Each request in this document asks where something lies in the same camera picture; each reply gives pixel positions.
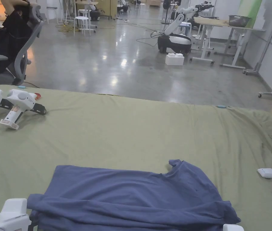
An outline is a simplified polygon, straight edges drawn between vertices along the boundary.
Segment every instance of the green bedsheet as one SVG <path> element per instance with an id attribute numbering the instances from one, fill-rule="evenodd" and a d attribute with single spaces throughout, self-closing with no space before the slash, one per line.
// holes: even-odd
<path id="1" fill-rule="evenodd" d="M 12 86 L 0 86 L 4 96 Z M 28 88 L 45 116 L 19 130 L 0 125 L 0 210 L 8 198 L 44 193 L 57 165 L 165 173 L 169 159 L 200 167 L 231 201 L 246 231 L 272 231 L 272 115 L 110 95 Z M 8 111 L 0 108 L 0 119 Z"/>

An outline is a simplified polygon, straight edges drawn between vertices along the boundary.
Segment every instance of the white stool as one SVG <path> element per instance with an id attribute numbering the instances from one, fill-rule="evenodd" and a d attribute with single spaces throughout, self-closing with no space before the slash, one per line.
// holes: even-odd
<path id="1" fill-rule="evenodd" d="M 51 11 L 55 11 L 55 15 L 56 15 L 56 19 L 57 19 L 57 24 L 59 24 L 58 17 L 57 17 L 57 9 L 58 9 L 58 7 L 46 7 L 46 9 L 47 9 L 47 23 L 49 23 L 49 21 L 48 21 L 48 19 L 49 19 L 48 11 L 51 10 Z"/>
<path id="2" fill-rule="evenodd" d="M 139 10 L 141 10 L 141 6 L 142 6 L 142 5 L 146 5 L 146 4 L 145 4 L 145 3 L 140 3 L 139 5 L 140 5 L 140 6 L 139 6 Z"/>
<path id="3" fill-rule="evenodd" d="M 85 16 L 85 17 L 88 18 L 88 21 L 85 21 L 86 22 L 86 29 L 89 29 L 89 35 L 91 35 L 91 30 L 90 30 L 90 27 L 91 27 L 90 10 L 88 10 L 88 9 L 80 9 L 80 10 L 78 10 L 77 15 L 79 16 L 80 13 L 82 13 L 83 16 Z"/>
<path id="4" fill-rule="evenodd" d="M 136 3 L 136 5 L 135 5 L 135 11 L 137 10 L 137 5 L 139 5 L 138 9 L 141 10 L 141 6 L 142 5 L 146 5 L 146 4 L 145 3 L 140 3 L 140 4 Z"/>
<path id="5" fill-rule="evenodd" d="M 81 20 L 81 27 L 82 27 L 82 33 L 84 32 L 84 36 L 86 36 L 85 35 L 85 25 L 84 25 L 84 22 L 85 22 L 85 24 L 86 24 L 86 27 L 88 28 L 88 25 L 87 25 L 87 20 L 89 20 L 89 18 L 88 17 L 85 17 L 85 16 L 77 16 L 77 17 L 75 17 L 74 18 L 74 36 L 75 36 L 75 21 L 76 20 Z"/>

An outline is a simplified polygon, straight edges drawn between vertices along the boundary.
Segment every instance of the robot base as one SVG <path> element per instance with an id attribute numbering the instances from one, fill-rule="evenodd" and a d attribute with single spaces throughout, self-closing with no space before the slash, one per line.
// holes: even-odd
<path id="1" fill-rule="evenodd" d="M 191 51 L 192 42 L 189 37 L 184 35 L 162 35 L 158 37 L 157 44 L 160 53 L 166 53 L 166 49 L 170 48 L 175 53 L 187 54 Z"/>

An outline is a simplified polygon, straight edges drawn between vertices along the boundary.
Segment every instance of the white box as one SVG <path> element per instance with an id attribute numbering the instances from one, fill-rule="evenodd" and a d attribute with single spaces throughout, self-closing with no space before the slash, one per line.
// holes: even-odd
<path id="1" fill-rule="evenodd" d="M 182 66 L 184 62 L 183 54 L 169 53 L 166 55 L 165 63 L 170 66 Z"/>

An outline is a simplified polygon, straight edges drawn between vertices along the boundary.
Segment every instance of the wrinkled fabric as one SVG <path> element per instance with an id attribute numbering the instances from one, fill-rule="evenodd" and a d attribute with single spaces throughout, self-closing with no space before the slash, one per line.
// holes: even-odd
<path id="1" fill-rule="evenodd" d="M 238 223 L 204 172 L 170 160 L 166 174 L 56 167 L 44 195 L 31 194 L 28 208 L 45 230 L 221 230 Z"/>

